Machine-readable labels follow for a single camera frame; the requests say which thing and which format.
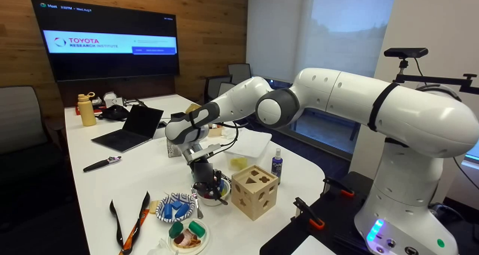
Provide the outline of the row of grey office chairs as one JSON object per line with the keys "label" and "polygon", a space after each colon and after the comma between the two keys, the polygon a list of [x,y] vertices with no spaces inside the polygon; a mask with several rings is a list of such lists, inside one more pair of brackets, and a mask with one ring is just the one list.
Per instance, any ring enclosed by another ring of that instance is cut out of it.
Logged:
{"label": "row of grey office chairs", "polygon": [[225,76],[207,77],[204,88],[204,103],[221,95],[221,91],[233,87],[252,77],[250,64],[229,64]]}

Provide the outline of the orange and black tool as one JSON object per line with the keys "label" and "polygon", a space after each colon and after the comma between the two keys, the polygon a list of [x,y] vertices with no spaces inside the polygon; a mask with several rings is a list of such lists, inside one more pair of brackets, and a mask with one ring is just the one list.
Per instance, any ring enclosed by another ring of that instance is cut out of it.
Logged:
{"label": "orange and black tool", "polygon": [[148,214],[149,214],[149,209],[144,209],[142,211],[142,213],[140,214],[140,217],[135,223],[134,228],[132,229],[128,238],[125,241],[123,240],[121,225],[118,221],[118,217],[116,218],[116,222],[118,226],[117,232],[116,232],[116,239],[117,239],[118,245],[121,246],[121,251],[118,255],[130,255],[130,253],[133,252],[133,247],[135,243],[137,242],[140,235],[141,226],[144,223]]}

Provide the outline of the black robot stand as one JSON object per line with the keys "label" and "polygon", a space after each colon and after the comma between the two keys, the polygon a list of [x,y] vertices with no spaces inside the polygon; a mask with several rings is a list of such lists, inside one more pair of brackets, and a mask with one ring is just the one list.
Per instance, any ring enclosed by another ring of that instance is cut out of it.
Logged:
{"label": "black robot stand", "polygon": [[[331,188],[310,207],[325,222],[321,231],[311,229],[305,214],[284,227],[260,248],[260,255],[291,255],[310,235],[337,255],[372,255],[354,226],[354,216],[366,200],[373,181],[357,172],[350,172],[340,180],[354,190],[355,196],[339,195]],[[468,221],[469,213],[456,205],[431,205],[433,214],[455,237],[460,255],[479,255],[479,224]]]}

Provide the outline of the black tongs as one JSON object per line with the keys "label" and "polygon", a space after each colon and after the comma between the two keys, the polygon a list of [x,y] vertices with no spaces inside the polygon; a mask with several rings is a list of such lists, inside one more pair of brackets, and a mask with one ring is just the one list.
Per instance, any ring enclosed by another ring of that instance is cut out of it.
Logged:
{"label": "black tongs", "polygon": [[111,200],[109,204],[109,210],[111,214],[113,214],[113,217],[115,217],[116,221],[116,233],[115,233],[115,239],[117,244],[120,246],[121,251],[119,255],[130,255],[133,252],[133,247],[135,243],[137,242],[140,231],[141,231],[141,226],[144,223],[148,213],[149,213],[149,205],[150,205],[150,194],[149,192],[146,192],[145,197],[142,201],[142,206],[139,212],[138,219],[135,222],[135,225],[130,232],[128,238],[126,240],[123,239],[122,235],[122,229],[121,229],[121,224],[119,221],[119,216],[118,213],[115,209],[114,202]]}

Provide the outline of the white mug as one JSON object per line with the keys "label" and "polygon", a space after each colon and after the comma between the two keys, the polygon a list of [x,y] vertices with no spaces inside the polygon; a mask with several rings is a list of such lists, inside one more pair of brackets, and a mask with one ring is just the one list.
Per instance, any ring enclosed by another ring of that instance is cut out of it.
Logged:
{"label": "white mug", "polygon": [[[231,194],[231,179],[229,177],[224,177],[226,178],[228,181],[229,181],[229,195],[226,196],[226,201],[230,198],[230,194]],[[199,197],[198,196],[198,199],[200,202],[202,202],[202,204],[204,205],[207,205],[207,206],[213,206],[213,198],[212,199],[206,199],[206,198],[202,198],[202,197]]]}

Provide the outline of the red flat object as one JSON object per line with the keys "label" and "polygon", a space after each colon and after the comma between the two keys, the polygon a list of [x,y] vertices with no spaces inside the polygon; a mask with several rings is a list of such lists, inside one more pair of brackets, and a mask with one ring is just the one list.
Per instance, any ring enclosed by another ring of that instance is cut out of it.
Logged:
{"label": "red flat object", "polygon": [[[105,106],[93,105],[94,114],[95,114],[95,115],[99,115],[99,114],[101,114],[102,111],[105,110],[106,108],[107,108],[107,107],[105,107]],[[75,107],[75,112],[76,112],[76,115],[77,115],[77,116],[80,116],[80,115],[81,115],[78,106]]]}

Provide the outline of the window with roller blind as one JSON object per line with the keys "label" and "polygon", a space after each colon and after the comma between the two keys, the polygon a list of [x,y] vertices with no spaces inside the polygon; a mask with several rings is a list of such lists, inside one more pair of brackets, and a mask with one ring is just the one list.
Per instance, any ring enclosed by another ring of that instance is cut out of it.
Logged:
{"label": "window with roller blind", "polygon": [[248,0],[246,62],[272,88],[305,68],[373,77],[394,0]]}

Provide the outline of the white plate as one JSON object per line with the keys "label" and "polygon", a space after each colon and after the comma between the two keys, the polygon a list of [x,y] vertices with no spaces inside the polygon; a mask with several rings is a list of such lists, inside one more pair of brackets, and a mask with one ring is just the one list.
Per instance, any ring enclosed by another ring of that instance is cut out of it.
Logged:
{"label": "white plate", "polygon": [[197,221],[198,223],[201,223],[205,228],[206,228],[206,234],[203,238],[200,238],[202,243],[199,247],[196,247],[196,248],[191,248],[191,249],[180,249],[180,248],[177,248],[174,243],[173,243],[173,240],[174,239],[171,239],[169,238],[169,234],[167,234],[167,239],[166,241],[169,243],[169,248],[170,250],[172,251],[172,253],[174,254],[176,251],[179,252],[179,255],[200,255],[207,247],[208,245],[210,244],[211,242],[211,232],[210,232],[210,229],[208,228],[208,226],[201,220],[199,219],[187,219],[187,220],[184,220],[184,221],[180,221],[183,223],[184,225],[184,230],[188,229],[188,225],[191,221]]}

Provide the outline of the grey office chair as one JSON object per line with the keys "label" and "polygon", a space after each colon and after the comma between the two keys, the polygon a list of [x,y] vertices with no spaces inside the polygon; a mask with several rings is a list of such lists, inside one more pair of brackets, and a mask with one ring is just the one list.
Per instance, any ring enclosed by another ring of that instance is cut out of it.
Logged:
{"label": "grey office chair", "polygon": [[0,166],[63,163],[63,129],[61,120],[44,117],[31,85],[0,87]]}

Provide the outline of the blue patterned bowl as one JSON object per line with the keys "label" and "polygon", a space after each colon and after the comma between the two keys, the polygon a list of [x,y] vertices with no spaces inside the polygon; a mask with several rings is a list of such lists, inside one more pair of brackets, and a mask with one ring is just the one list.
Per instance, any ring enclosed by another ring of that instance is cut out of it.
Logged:
{"label": "blue patterned bowl", "polygon": [[[167,203],[174,202],[175,200],[179,200],[180,202],[183,202],[183,204],[184,203],[190,204],[189,211],[187,212],[187,214],[185,214],[185,216],[183,216],[179,219],[176,219],[175,218],[175,213],[176,213],[177,210],[173,209],[173,218],[170,219],[170,220],[164,219],[163,218],[164,205],[167,204]],[[163,199],[160,200],[160,203],[159,203],[159,205],[156,209],[155,215],[160,221],[163,221],[163,222],[166,222],[166,223],[174,223],[174,222],[183,221],[183,220],[189,218],[193,214],[195,209],[196,209],[195,201],[194,201],[194,199],[191,195],[185,194],[185,193],[171,193],[171,194],[167,195],[166,197],[164,197]]]}

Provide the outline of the black and orange clamp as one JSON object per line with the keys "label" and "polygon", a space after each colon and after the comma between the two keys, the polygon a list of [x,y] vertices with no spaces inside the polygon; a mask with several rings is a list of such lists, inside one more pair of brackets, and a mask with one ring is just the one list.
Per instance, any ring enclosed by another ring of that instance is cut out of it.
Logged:
{"label": "black and orange clamp", "polygon": [[348,198],[353,198],[355,196],[354,190],[350,189],[349,187],[346,187],[342,182],[332,177],[325,177],[323,179],[323,183],[324,185],[321,196],[327,194],[331,188],[338,190],[338,193],[341,196]]}
{"label": "black and orange clamp", "polygon": [[305,218],[311,229],[321,231],[325,228],[325,222],[321,220],[311,209],[303,199],[296,197],[293,204],[296,206],[296,212],[292,220],[299,218],[302,214],[305,214]]}

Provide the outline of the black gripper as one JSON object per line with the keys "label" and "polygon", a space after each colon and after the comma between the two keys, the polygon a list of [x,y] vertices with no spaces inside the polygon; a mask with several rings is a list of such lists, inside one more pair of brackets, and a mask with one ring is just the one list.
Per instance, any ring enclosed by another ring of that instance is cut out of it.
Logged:
{"label": "black gripper", "polygon": [[210,163],[195,162],[191,164],[193,174],[193,189],[199,197],[212,199],[213,206],[227,205],[226,196],[229,195],[229,181],[221,171],[214,171]]}

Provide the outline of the wall-mounted large screen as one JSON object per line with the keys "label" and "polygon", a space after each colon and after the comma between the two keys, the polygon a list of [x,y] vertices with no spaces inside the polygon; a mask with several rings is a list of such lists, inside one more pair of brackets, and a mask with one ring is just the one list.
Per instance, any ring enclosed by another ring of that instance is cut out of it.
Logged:
{"label": "wall-mounted large screen", "polygon": [[31,0],[56,82],[178,76],[176,16]]}

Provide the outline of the brown toy food pieces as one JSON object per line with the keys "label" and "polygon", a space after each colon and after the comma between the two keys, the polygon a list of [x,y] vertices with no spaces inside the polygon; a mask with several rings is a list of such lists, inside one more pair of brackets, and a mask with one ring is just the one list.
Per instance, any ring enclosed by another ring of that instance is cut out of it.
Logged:
{"label": "brown toy food pieces", "polygon": [[173,243],[177,248],[191,249],[199,247],[202,241],[195,233],[186,229],[173,240]]}

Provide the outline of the white sheet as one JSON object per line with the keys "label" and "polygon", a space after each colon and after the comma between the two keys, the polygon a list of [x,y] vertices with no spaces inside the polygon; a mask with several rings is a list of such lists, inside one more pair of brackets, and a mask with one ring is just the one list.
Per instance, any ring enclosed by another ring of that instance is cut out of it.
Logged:
{"label": "white sheet", "polygon": [[308,236],[291,255],[336,255],[312,235]]}

